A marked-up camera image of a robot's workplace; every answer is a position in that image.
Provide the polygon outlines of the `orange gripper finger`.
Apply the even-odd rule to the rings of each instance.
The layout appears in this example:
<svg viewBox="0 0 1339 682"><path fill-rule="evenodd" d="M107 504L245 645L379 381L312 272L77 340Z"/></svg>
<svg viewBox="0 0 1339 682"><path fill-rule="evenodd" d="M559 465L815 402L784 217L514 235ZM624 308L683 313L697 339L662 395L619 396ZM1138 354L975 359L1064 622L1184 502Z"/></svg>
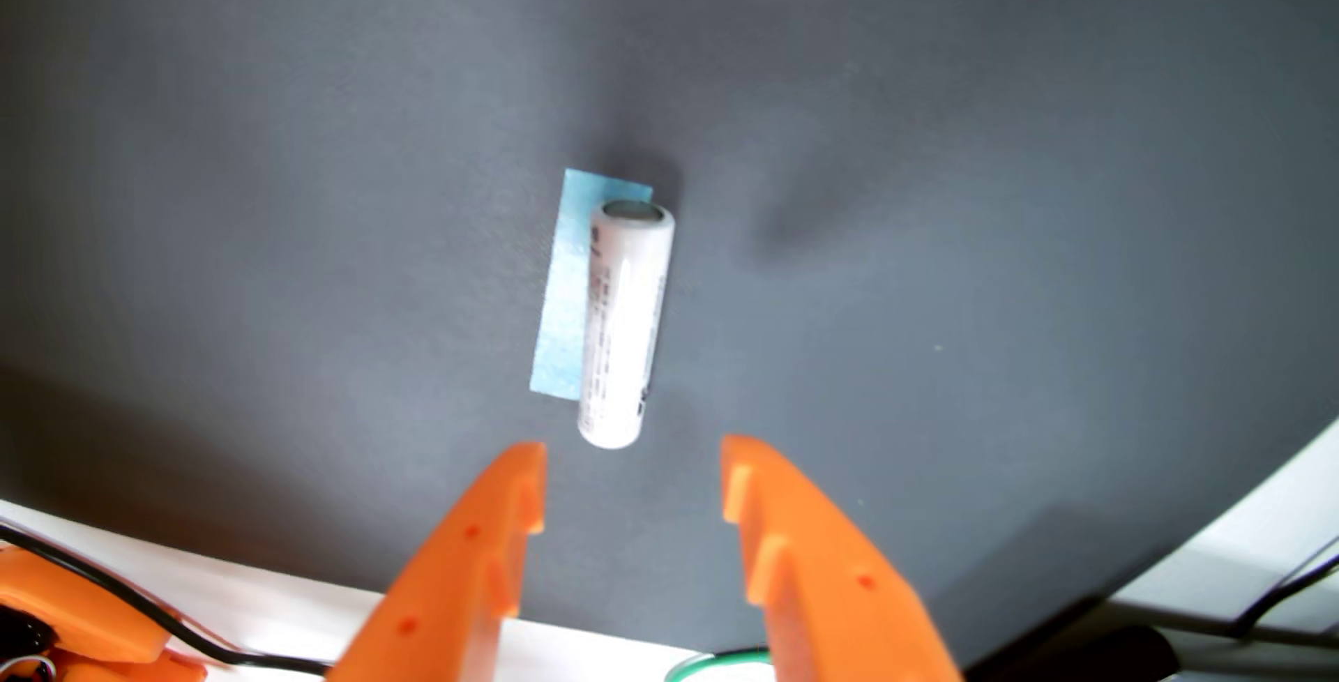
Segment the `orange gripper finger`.
<svg viewBox="0 0 1339 682"><path fill-rule="evenodd" d="M544 532L548 452L505 449L454 502L325 673L328 681L491 681Z"/></svg>
<svg viewBox="0 0 1339 682"><path fill-rule="evenodd" d="M795 464L726 435L720 465L778 681L961 681L912 584Z"/></svg>

